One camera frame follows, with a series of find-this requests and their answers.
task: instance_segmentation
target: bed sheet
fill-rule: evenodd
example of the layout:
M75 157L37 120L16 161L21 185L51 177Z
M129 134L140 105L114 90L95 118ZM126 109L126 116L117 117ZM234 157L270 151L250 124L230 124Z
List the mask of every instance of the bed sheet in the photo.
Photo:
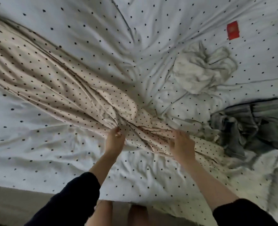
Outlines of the bed sheet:
M207 129L204 123L210 113L242 101L278 96L278 0L0 0L0 16L62 46L171 127L206 133L205 138L215 135L211 130L200 132ZM234 20L239 22L241 38L228 41L226 25ZM171 76L176 54L199 40L208 51L228 47L239 65L213 95L189 95ZM56 193L102 154L101 137L3 94L7 93L0 89L0 165L6 165L0 168L0 186ZM266 155L266 175L278 159L278 151L271 154ZM256 174L243 167L235 170L242 172L246 180ZM264 174L259 174L263 190L254 182L245 188L263 194L255 201L262 199L261 207L268 209L265 194L271 183ZM166 201L154 207L200 224L215 224L182 168L150 152L126 149L111 169L101 198ZM174 204L178 199L183 202ZM273 212L278 217L278 202L276 206Z

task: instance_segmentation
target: gray cloth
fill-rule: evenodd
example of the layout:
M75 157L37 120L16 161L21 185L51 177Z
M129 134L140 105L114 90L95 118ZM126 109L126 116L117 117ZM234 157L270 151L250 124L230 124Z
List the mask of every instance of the gray cloth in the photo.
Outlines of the gray cloth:
M278 149L278 98L229 107L212 114L209 123L221 131L218 144L230 157L245 159L245 149Z

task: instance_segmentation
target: hand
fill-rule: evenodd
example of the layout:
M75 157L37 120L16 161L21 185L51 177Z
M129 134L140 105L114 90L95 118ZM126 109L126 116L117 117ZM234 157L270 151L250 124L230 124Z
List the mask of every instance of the hand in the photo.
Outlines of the hand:
M168 144L177 162L182 165L195 161L195 142L181 130L173 130L172 133L175 137L175 141L168 140Z
M121 133L119 126L111 129L106 138L105 154L118 157L123 149L124 141L125 135Z

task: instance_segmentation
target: leg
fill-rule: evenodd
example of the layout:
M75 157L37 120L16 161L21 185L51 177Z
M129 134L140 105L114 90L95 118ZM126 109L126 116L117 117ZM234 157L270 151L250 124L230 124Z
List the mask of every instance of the leg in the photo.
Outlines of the leg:
M132 205L128 213L128 226L151 226L147 208L141 205Z
M112 211L113 203L111 201L98 200L96 210L85 226L111 226Z

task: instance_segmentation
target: forearm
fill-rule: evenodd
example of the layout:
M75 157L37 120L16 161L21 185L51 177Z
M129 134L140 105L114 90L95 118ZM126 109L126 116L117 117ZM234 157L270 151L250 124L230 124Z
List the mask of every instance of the forearm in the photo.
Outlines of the forearm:
M218 206L239 199L226 186L210 175L196 160L184 163L182 166L194 179L212 211Z
M103 184L111 167L116 162L117 157L118 156L114 154L105 153L89 170L89 172L96 176L100 186Z

